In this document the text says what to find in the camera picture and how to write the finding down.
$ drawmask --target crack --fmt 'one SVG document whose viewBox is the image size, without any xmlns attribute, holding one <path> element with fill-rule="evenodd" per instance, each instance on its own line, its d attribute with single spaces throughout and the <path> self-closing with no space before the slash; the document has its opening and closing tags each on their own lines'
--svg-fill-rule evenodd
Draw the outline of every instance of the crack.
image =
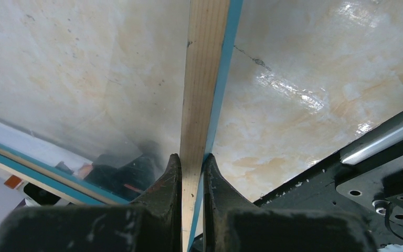
<svg viewBox="0 0 403 252">
<path fill-rule="evenodd" d="M 249 54 L 247 54 L 244 50 L 239 49 L 236 45 L 234 45 L 234 48 L 239 50 L 241 53 L 245 54 L 246 56 L 248 56 L 248 58 L 252 59 L 252 61 L 254 61 L 254 63 L 256 63 L 257 65 L 265 67 L 270 72 L 272 71 L 269 66 L 265 65 L 265 62 L 263 62 L 263 60 L 256 59 L 256 58 L 249 56 Z"/>
<path fill-rule="evenodd" d="M 104 75 L 104 77 L 105 77 L 108 81 L 113 82 L 113 83 L 116 83 L 116 84 L 122 86 L 121 83 L 119 83 L 119 82 L 117 82 L 117 81 L 114 81 L 114 80 L 111 80 L 111 79 L 109 79 L 109 78 L 108 78 L 107 76 L 105 76 L 105 75 Z"/>
<path fill-rule="evenodd" d="M 330 182 L 330 183 L 328 183 L 328 184 L 326 184 L 325 187 L 327 187 L 327 186 L 329 186 L 329 185 L 331 185 L 331 184 L 334 184 L 334 181 L 333 181 L 333 182 Z"/>
</svg>

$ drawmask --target dark stain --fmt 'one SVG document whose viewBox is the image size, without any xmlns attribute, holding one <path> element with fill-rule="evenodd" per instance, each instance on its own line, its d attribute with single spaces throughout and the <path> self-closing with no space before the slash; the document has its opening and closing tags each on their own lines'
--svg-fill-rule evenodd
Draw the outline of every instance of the dark stain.
<svg viewBox="0 0 403 252">
<path fill-rule="evenodd" d="M 32 16 L 30 16 L 30 15 L 28 15 L 28 14 L 25 14 L 25 16 L 28 17 L 28 18 L 30 18 L 30 19 L 32 19 L 33 21 L 35 21 L 35 19 L 34 19 Z"/>
<path fill-rule="evenodd" d="M 252 59 L 252 61 L 254 61 L 254 63 L 256 63 L 257 65 L 265 67 L 270 72 L 272 71 L 270 67 L 265 65 L 265 62 L 263 62 L 263 60 L 256 59 L 256 58 L 253 58 L 253 57 L 249 56 L 244 50 L 239 49 L 236 45 L 234 45 L 234 48 L 239 50 L 239 52 L 241 52 L 241 53 L 245 54 L 246 56 L 248 56 L 248 58 Z"/>
</svg>

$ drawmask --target blue stripe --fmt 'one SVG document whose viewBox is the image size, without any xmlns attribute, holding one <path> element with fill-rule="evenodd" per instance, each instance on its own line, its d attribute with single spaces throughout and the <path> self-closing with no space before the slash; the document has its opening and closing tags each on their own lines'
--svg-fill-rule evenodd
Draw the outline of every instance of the blue stripe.
<svg viewBox="0 0 403 252">
<path fill-rule="evenodd" d="M 45 163 L 39 162 L 38 160 L 33 159 L 32 157 L 29 157 L 29 156 L 27 156 L 25 154 L 22 154 L 22 153 L 20 153 L 18 151 L 15 151 L 15 150 L 11 149 L 11 148 L 8 148 L 7 146 L 5 146 L 3 144 L 0 144 L 0 149 L 3 150 L 3 151 L 6 151 L 8 153 L 11 153 L 12 155 L 15 155 L 17 157 L 20 157 L 20 158 L 28 161 L 29 163 L 32 163 L 32 164 L 34 164 L 36 166 L 39 166 L 39 167 L 41 167 L 41 168 L 43 168 L 43 169 L 45 169 L 45 170 L 47 170 L 49 172 L 53 172 L 56 175 L 59 175 L 59 176 L 65 178 L 67 180 L 70 180 L 70 181 L 72 181 L 72 182 L 74 182 L 76 184 L 79 184 L 80 186 L 82 186 L 82 187 L 84 187 L 86 189 L 89 189 L 89 190 L 95 192 L 96 194 L 99 194 L 99 195 L 101 195 L 101 196 L 103 196 L 105 198 L 113 200 L 113 201 L 115 201 L 117 203 L 127 204 L 127 203 L 130 202 L 130 201 L 127 201 L 127 200 L 125 200 L 125 199 L 123 199 L 121 197 L 118 197 L 118 196 L 116 196 L 116 195 L 114 195 L 114 194 L 112 194 L 112 193 L 110 193 L 108 191 L 105 191 L 105 190 L 103 190 L 101 188 L 98 188 L 98 187 L 92 185 L 92 184 L 89 184 L 89 183 L 87 183 L 87 182 L 85 182 L 85 181 L 83 181 L 83 180 L 81 180 L 81 179 L 79 179 L 79 178 L 77 178 L 77 177 L 75 177 L 73 175 L 69 175 L 69 174 L 67 174 L 65 172 L 62 172 L 62 171 L 60 171 L 60 170 L 58 170 L 58 169 L 56 169 L 54 167 L 51 167 L 51 166 L 49 166 L 49 165 L 47 165 Z M 36 171 L 32 170 L 29 167 L 21 165 L 21 164 L 15 162 L 15 161 L 3 156 L 3 155 L 1 155 L 1 154 L 0 154 L 0 163 L 7 165 L 8 167 L 10 167 L 11 169 L 13 169 L 15 171 L 21 172 L 21 173 L 23 173 L 23 174 L 25 174 L 25 175 L 33 178 L 33 179 L 36 179 L 36 180 L 42 182 L 43 184 L 46 184 L 46 185 L 48 185 L 50 187 L 53 187 L 54 189 L 56 189 L 58 191 L 66 193 L 67 195 L 69 195 L 69 196 L 71 196 L 71 197 L 73 197 L 73 198 L 75 198 L 75 199 L 77 199 L 77 200 L 79 200 L 79 201 L 81 201 L 81 202 L 83 202 L 85 204 L 93 204 L 93 205 L 94 204 L 102 204 L 100 201 L 97 201 L 96 199 L 88 196 L 87 194 L 84 194 L 84 193 L 79 192 L 79 191 L 77 191 L 75 189 L 72 189 L 71 187 L 68 187 L 68 186 L 66 186 L 66 185 L 64 185 L 64 184 L 62 184 L 60 182 L 57 182 L 56 180 L 53 180 L 52 178 L 50 178 L 48 176 L 45 176 L 45 175 L 43 175 L 43 174 L 41 174 L 39 172 L 36 172 Z"/>
<path fill-rule="evenodd" d="M 217 83 L 214 92 L 213 107 L 211 110 L 211 118 L 208 128 L 208 136 L 206 138 L 205 160 L 213 150 L 214 138 L 217 132 L 218 120 L 220 118 L 221 103 L 225 94 L 226 82 L 228 80 L 229 66 L 231 65 L 232 51 L 234 49 L 234 41 L 236 39 L 237 28 L 239 26 L 240 13 L 242 10 L 243 0 L 230 0 L 228 17 L 226 19 L 225 37 L 221 48 L 220 65 L 217 75 Z M 197 228 L 198 215 L 203 199 L 203 171 L 198 182 L 197 198 L 194 206 L 194 217 L 189 233 L 189 246 L 194 241 L 195 229 Z"/>
</svg>

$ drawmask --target wooden plank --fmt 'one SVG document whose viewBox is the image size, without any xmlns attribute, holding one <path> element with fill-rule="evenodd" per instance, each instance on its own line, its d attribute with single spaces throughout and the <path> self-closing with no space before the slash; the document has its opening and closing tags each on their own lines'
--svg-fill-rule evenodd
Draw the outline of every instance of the wooden plank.
<svg viewBox="0 0 403 252">
<path fill-rule="evenodd" d="M 0 148 L 0 155 L 4 156 L 6 158 L 9 158 L 9 159 L 11 159 L 11 160 L 23 165 L 23 166 L 26 166 L 26 167 L 28 167 L 28 168 L 30 168 L 30 169 L 42 174 L 42 175 L 44 175 L 46 177 L 49 177 L 49 178 L 51 178 L 51 179 L 53 179 L 53 180 L 55 180 L 55 181 L 57 181 L 57 182 L 59 182 L 61 184 L 64 184 L 64 185 L 66 185 L 66 186 L 68 186 L 68 187 L 70 187 L 70 188 L 72 188 L 72 189 L 74 189 L 76 191 L 82 192 L 83 194 L 86 194 L 86 195 L 88 195 L 88 196 L 90 196 L 90 197 L 92 197 L 94 199 L 97 199 L 100 202 L 103 202 L 103 203 L 106 203 L 106 204 L 112 204 L 112 205 L 119 204 L 118 202 L 116 202 L 116 201 L 114 201 L 114 200 L 112 200 L 110 198 L 104 197 L 103 195 L 100 195 L 100 194 L 94 192 L 93 190 L 91 190 L 89 188 L 86 188 L 83 185 L 80 185 L 80 184 L 78 184 L 78 183 L 76 183 L 74 181 L 68 180 L 67 178 L 62 177 L 62 176 L 60 176 L 60 175 L 58 175 L 58 174 L 56 174 L 56 173 L 54 173 L 52 171 L 49 171 L 49 170 L 45 169 L 44 167 L 36 165 L 36 164 L 26 160 L 23 157 L 20 157 L 18 155 L 14 155 L 13 153 L 10 153 L 9 151 L 5 151 L 5 150 L 2 150 Z M 42 181 L 34 180 L 33 178 L 27 176 L 26 174 L 23 174 L 21 172 L 16 171 L 12 167 L 9 167 L 9 166 L 6 166 L 6 165 L 0 163 L 0 168 L 5 170 L 5 171 L 10 172 L 11 174 L 13 174 L 15 176 L 20 177 L 23 180 L 27 180 L 27 181 L 29 181 L 29 182 L 31 182 L 31 183 L 33 183 L 33 184 L 35 184 L 35 185 L 37 185 L 37 186 L 49 191 L 49 192 L 51 192 L 51 193 L 53 193 L 53 194 L 55 194 L 55 195 L 57 195 L 59 197 L 62 197 L 64 199 L 70 201 L 70 202 L 73 202 L 73 203 L 79 203 L 80 202 L 79 200 L 73 199 L 70 196 L 65 195 L 64 193 L 58 191 L 55 188 L 47 186 Z"/>
<path fill-rule="evenodd" d="M 182 136 L 182 246 L 188 250 L 213 107 L 229 0 L 192 0 L 186 52 Z"/>
<path fill-rule="evenodd" d="M 39 186 L 40 188 L 42 188 L 42 189 L 44 189 L 44 190 L 46 190 L 48 192 L 51 192 L 51 193 L 53 193 L 53 194 L 55 194 L 55 195 L 57 195 L 57 196 L 59 196 L 61 198 L 64 198 L 65 200 L 70 201 L 70 202 L 72 202 L 74 204 L 77 204 L 77 205 L 84 204 L 83 202 L 81 202 L 78 199 L 70 196 L 69 194 L 62 192 L 61 190 L 58 190 L 55 187 L 49 186 L 49 185 L 47 185 L 47 184 L 45 184 L 45 183 L 43 183 L 43 182 L 31 177 L 31 176 L 28 176 L 25 173 L 19 172 L 19 171 L 13 169 L 12 167 L 10 167 L 8 165 L 5 165 L 5 164 L 3 164 L 1 162 L 0 162 L 0 169 L 2 169 L 4 171 L 7 171 L 9 173 L 12 173 L 14 176 L 20 177 L 21 179 L 23 179 L 25 181 L 28 181 L 28 182 L 36 185 L 36 186 Z"/>
</svg>

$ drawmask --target black metal plate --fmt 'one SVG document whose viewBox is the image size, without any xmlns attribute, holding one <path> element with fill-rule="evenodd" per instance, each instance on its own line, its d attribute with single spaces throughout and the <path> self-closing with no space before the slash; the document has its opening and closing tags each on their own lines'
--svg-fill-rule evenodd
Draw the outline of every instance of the black metal plate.
<svg viewBox="0 0 403 252">
<path fill-rule="evenodd" d="M 262 208 L 345 211 L 359 215 L 365 221 L 378 248 L 389 244 L 403 245 L 403 240 L 390 233 L 384 226 L 384 217 L 371 211 L 335 189 L 335 181 L 345 181 L 370 171 L 403 155 L 403 141 L 381 151 L 357 166 L 344 165 L 336 152 L 295 178 L 274 189 L 254 202 Z M 403 226 L 391 224 L 392 229 L 403 236 Z M 194 239 L 192 251 L 203 251 L 203 235 Z"/>
<path fill-rule="evenodd" d="M 400 175 L 401 171 L 403 171 L 403 156 L 374 168 L 371 171 L 340 182 L 336 190 L 341 195 L 375 213 L 372 201 L 385 199 L 383 180 L 393 174 Z M 395 215 L 403 216 L 403 208 L 399 206 L 395 207 L 392 218 L 390 219 L 392 222 L 403 226 L 403 219 L 397 219 Z"/>
</svg>

